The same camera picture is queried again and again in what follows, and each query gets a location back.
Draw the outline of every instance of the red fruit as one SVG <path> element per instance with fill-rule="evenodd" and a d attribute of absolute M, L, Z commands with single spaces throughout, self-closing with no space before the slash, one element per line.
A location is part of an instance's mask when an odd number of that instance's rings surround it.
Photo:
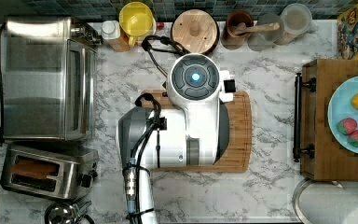
<path fill-rule="evenodd" d="M 350 134 L 348 137 L 348 142 L 354 147 L 358 147 L 358 130 Z"/>
<path fill-rule="evenodd" d="M 357 122 L 355 119 L 351 119 L 351 118 L 342 119 L 337 124 L 338 131 L 343 134 L 353 133 L 356 130 L 356 128 L 357 128 Z"/>

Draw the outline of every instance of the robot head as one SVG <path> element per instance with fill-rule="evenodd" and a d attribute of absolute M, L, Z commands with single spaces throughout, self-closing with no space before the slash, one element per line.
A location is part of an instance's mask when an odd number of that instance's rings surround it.
<path fill-rule="evenodd" d="M 179 58 L 172 68 L 168 96 L 204 100 L 220 91 L 219 81 L 219 70 L 211 59 L 202 54 L 187 54 Z"/>

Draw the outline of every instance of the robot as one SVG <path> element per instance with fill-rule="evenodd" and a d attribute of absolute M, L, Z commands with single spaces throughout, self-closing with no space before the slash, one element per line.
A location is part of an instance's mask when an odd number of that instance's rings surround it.
<path fill-rule="evenodd" d="M 233 100 L 233 78 L 208 57 L 187 54 L 176 60 L 167 76 L 167 95 L 175 109 L 161 109 L 146 93 L 118 121 L 117 150 L 130 223 L 158 223 L 150 170 L 213 165 L 223 155 L 229 139 L 224 103 Z M 142 100 L 151 101 L 153 108 L 142 107 Z"/>

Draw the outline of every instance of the wooden spoon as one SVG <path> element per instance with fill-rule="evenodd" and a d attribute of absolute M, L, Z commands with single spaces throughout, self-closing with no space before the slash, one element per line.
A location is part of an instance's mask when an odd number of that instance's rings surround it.
<path fill-rule="evenodd" d="M 230 29 L 233 31 L 234 35 L 241 35 L 246 32 L 265 32 L 265 31 L 275 31 L 280 28 L 278 22 L 268 23 L 264 25 L 256 25 L 252 27 L 246 27 L 245 22 L 241 22 L 237 26 L 230 26 Z"/>

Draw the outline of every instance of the toaster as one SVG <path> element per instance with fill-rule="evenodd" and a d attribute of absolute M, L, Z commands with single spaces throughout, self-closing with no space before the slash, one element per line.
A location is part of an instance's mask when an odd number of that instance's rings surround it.
<path fill-rule="evenodd" d="M 7 147 L 3 189 L 72 201 L 87 195 L 97 176 L 98 152 L 78 143 L 15 142 Z"/>

